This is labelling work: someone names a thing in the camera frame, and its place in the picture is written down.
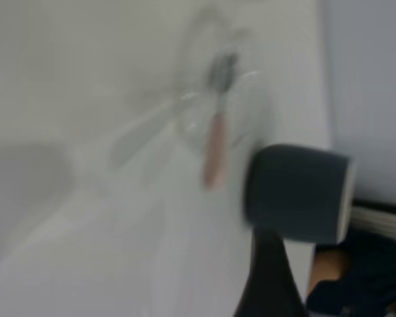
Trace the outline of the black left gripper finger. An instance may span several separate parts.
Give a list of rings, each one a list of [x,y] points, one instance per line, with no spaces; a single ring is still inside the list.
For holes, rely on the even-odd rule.
[[[283,239],[271,230],[253,231],[250,273],[234,315],[307,315]]]

